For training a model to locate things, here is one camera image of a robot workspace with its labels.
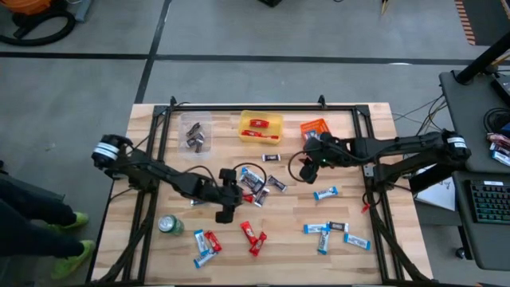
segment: neon green sneaker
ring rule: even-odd
[[[82,240],[83,253],[79,256],[73,256],[67,259],[57,259],[55,263],[55,269],[51,273],[53,280],[63,279],[69,276],[74,270],[76,270],[87,258],[92,255],[92,252],[96,248],[96,243],[92,240]]]
[[[61,226],[61,225],[57,225],[57,224],[49,224],[47,226],[48,229],[53,230],[53,231],[55,231],[57,233],[61,233],[62,230],[68,230],[68,229],[84,226],[85,224],[88,223],[88,215],[87,214],[84,214],[84,213],[81,213],[81,212],[75,212],[74,214],[76,215],[76,222],[74,222],[73,224],[68,225],[68,226]]]

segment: green can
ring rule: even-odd
[[[172,235],[180,235],[184,232],[184,223],[174,215],[165,215],[158,221],[159,231]]]

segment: wooden table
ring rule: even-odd
[[[369,104],[375,136],[388,139],[396,136],[390,106],[387,103]],[[147,136],[154,105],[138,104],[131,112],[127,136],[136,144]],[[333,135],[339,138],[355,136],[349,112],[281,112],[284,115],[284,137],[277,146],[243,143],[237,137],[240,112],[212,112],[213,152],[207,160],[186,159],[178,154],[179,116],[173,113],[167,141],[165,161],[177,170],[198,164],[210,168],[218,176],[221,167],[233,167],[241,162],[260,164],[268,173],[288,184],[285,194],[270,187],[270,196],[262,208],[243,204],[236,209],[231,224],[217,224],[214,214],[220,206],[190,206],[190,200],[174,192],[170,185],[162,183],[159,189],[156,217],[174,214],[182,219],[186,231],[180,237],[159,232],[154,225],[151,252],[147,264],[146,284],[166,285],[248,285],[248,284],[368,284],[380,283],[379,268],[372,243],[370,251],[343,242],[343,233],[331,233],[328,255],[316,251],[319,235],[303,234],[304,224],[326,221],[348,222],[350,233],[373,242],[371,221],[368,213],[361,214],[361,196],[365,190],[359,167],[324,168],[315,184],[297,183],[287,172],[288,159],[300,151],[303,140],[300,123],[324,118]],[[281,154],[280,162],[261,162],[262,154]],[[400,160],[393,156],[382,159],[385,163]],[[292,169],[297,173],[300,163],[296,160]],[[313,191],[337,186],[339,197],[324,199],[318,204]],[[127,183],[118,182],[113,194],[126,189]],[[432,277],[418,216],[409,191],[395,189],[388,193],[390,208],[398,243],[411,261],[427,276]],[[99,252],[92,279],[102,277],[112,266],[128,242],[136,192],[114,199],[104,224]],[[258,258],[249,252],[249,243],[239,224],[249,220],[256,235],[264,231],[268,235]],[[197,244],[193,232],[212,230],[222,244],[223,251],[196,269],[193,259],[197,257]],[[386,260],[393,274],[390,251],[385,248]],[[134,270],[139,259],[135,257]]]

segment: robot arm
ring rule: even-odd
[[[126,175],[129,186],[139,191],[151,192],[157,187],[157,180],[162,180],[187,199],[222,205],[223,211],[216,213],[216,222],[233,221],[235,208],[242,204],[242,189],[237,185],[235,170],[222,168],[219,177],[223,179],[223,185],[218,186],[212,178],[176,171],[139,149],[127,153],[127,147],[132,147],[132,142],[126,137],[103,136],[92,153],[94,166],[112,178]]]
[[[341,140],[330,133],[310,138],[304,145],[300,177],[313,183],[320,167],[356,167],[374,163],[381,156],[418,153],[395,164],[374,167],[375,183],[394,183],[405,173],[437,164],[438,168],[459,168],[471,156],[464,139],[455,132],[430,132],[423,136],[397,137],[391,140],[355,138]]]

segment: black pants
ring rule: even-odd
[[[62,202],[0,180],[0,256],[66,258],[83,253],[83,245],[75,238],[36,226],[30,219],[67,226],[76,221],[76,215]]]

